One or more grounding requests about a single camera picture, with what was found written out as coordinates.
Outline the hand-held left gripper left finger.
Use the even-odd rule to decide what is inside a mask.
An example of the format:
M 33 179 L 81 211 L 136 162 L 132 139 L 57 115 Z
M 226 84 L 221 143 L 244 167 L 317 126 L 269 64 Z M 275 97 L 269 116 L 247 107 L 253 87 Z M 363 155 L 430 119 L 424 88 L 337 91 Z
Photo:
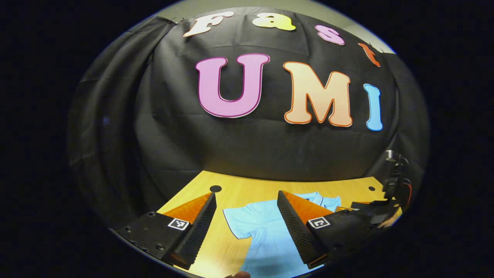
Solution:
M 147 212 L 116 230 L 125 241 L 171 266 L 190 269 L 217 209 L 214 192 L 165 213 Z

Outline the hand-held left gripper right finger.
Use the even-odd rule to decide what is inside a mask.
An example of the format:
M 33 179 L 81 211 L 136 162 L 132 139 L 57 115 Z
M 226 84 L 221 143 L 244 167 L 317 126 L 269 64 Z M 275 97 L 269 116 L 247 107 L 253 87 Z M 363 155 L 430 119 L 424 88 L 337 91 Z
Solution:
M 381 235 L 377 225 L 357 210 L 332 212 L 283 190 L 277 195 L 277 207 L 302 262 L 309 269 L 337 264 Z

